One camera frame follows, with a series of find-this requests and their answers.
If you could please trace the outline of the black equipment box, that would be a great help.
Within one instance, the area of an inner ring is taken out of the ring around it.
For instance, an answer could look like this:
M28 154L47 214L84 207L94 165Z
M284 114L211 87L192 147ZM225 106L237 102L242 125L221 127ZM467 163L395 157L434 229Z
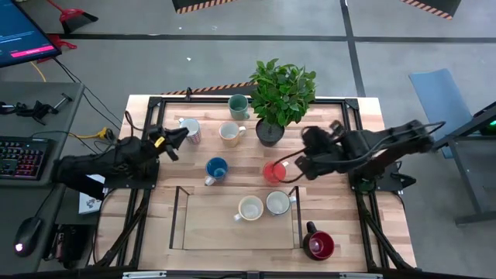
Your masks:
M92 225L53 225L42 259L45 262L56 261L64 269L74 269L81 261L93 232Z

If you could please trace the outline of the blue flower patterned mug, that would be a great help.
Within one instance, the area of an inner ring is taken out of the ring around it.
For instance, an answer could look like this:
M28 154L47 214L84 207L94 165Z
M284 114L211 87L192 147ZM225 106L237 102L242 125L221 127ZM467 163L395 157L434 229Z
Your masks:
M271 215L283 215L296 201L295 196L290 196L283 191L272 191L266 198L266 206Z

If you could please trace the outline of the black framed side table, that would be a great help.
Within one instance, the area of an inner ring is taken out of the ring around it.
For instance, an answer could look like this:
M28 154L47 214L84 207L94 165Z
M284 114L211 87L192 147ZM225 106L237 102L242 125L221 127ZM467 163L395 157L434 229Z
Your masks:
M434 143L433 149L449 148L474 214L455 218L458 226L496 221L489 190L496 191L496 101L481 109L469 122Z

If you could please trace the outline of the blue and white mug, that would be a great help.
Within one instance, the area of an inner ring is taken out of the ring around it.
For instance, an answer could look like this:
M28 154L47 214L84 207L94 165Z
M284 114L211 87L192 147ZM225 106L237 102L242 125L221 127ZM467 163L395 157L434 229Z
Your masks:
M216 182L222 181L229 170L227 162L221 157L213 157L205 165L205 185L211 186Z

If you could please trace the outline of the sage green mug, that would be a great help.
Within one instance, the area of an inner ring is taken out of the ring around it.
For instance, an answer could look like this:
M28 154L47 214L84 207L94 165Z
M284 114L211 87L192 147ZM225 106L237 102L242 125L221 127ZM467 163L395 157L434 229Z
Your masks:
M247 120L250 117L248 113L249 101L244 95L233 95L228 100L231 116L238 121Z

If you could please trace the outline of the yellow patterned white mug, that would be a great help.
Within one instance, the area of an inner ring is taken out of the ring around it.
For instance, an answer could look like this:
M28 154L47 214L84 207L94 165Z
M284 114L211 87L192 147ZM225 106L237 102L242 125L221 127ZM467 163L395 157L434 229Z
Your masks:
M246 133L245 126L239 126L236 122L224 122L219 127L219 136L228 147L239 144L241 137Z

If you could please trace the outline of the white wooden shelf rack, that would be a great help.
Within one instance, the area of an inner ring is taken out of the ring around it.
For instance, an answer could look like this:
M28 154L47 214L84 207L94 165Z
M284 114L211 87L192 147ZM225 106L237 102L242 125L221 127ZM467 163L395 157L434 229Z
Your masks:
M283 215L271 215L266 198L283 191L297 201ZM248 195L260 198L262 216L255 221L235 221L239 201ZM173 250L293 250L302 247L299 187L213 188L190 193L176 187L169 247Z

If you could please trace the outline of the white printed cardboard box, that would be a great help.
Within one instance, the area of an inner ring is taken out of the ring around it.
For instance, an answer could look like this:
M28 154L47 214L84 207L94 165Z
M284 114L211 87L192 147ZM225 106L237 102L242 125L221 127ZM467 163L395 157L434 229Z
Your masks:
M105 183L105 178L99 174L91 174L88 175L94 181L98 181L102 184ZM78 214L79 215L87 215L93 212L97 212L100 210L102 205L102 201L90 197L84 193L79 194L79 202L78 202Z

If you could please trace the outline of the black mug red interior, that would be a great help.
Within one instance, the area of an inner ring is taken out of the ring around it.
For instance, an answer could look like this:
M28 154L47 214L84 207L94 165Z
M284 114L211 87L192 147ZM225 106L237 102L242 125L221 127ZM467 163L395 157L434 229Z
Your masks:
M322 230L318 230L315 223L306 223L307 234L303 239L303 250L312 260L326 260L332 256L335 249L333 238Z

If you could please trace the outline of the red white patterned mug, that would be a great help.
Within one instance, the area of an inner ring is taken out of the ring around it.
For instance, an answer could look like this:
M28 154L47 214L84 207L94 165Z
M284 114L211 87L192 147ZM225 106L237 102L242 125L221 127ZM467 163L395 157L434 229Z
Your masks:
M191 144L198 145L202 140L201 127L196 119L184 119L180 118L178 120L181 128L188 129L187 141Z

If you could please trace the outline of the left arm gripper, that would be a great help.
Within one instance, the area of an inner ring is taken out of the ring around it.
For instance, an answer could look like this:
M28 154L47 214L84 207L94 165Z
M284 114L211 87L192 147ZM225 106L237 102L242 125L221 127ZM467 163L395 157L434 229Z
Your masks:
M163 126L151 125L148 127L150 142L158 153L167 152L172 161L177 161L178 156L174 149L178 150L183 141L188 137L188 128L166 129Z

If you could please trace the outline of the orange floral patterned mug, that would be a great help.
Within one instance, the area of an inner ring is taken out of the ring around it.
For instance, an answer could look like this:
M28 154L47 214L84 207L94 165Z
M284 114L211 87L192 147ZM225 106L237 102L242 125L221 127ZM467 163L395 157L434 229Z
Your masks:
M233 216L235 221L255 221L264 213L264 204L254 195L243 197L238 204L238 212Z

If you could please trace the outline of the black aluminium rig frame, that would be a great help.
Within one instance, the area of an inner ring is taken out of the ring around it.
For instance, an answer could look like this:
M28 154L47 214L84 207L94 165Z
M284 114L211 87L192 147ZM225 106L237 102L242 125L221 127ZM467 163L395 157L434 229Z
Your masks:
M186 101L169 97L164 107L164 125L173 129L180 118L196 119L201 127L198 145L183 143L178 160L160 158L156 187L143 232L134 232L141 239L136 246L126 247L125 261L136 258L141 270L226 270L230 274L249 271L300 272L364 272L367 269L357 203L344 174L328 174L314 181L299 179L282 188L299 187L303 239L306 223L312 221L318 230L328 233L335 242L332 256L312 260L302 247L293 250L173 250L169 247L176 187L190 193L213 188L276 188L264 180L263 168L269 161L285 157L302 148L301 129L305 126L326 128L344 112L352 128L382 130L384 122L376 98L322 98L310 106L302 121L291 124L280 142L265 147L257 138L257 117L243 122L246 133L235 147L226 146L219 136L219 127L231 120L226 100L207 97ZM229 167L225 178L205 185L205 165L213 157L223 158Z

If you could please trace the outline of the plain orange mug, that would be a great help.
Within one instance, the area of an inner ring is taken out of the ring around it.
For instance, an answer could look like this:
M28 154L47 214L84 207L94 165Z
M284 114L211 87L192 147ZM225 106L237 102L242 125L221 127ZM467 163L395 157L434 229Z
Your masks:
M267 162L263 167L264 179L271 184L278 184L286 178L288 165L287 161L277 164L274 161Z

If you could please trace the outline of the grey office desk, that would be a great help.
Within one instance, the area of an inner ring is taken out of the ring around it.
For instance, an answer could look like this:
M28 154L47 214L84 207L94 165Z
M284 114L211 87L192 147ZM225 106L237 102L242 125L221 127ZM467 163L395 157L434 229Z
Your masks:
M62 104L56 115L49 113L43 117L44 124L28 117L0 115L0 136L37 136L55 141L46 172L39 181L0 179L0 277L38 270L65 192L62 184L50 183L50 169L62 153L83 89L80 83L0 81L0 101L8 104L21 102L31 106L39 101L54 106L65 95L72 98ZM14 249L16 232L22 221L37 212L43 223L36 249L27 257L18 257Z

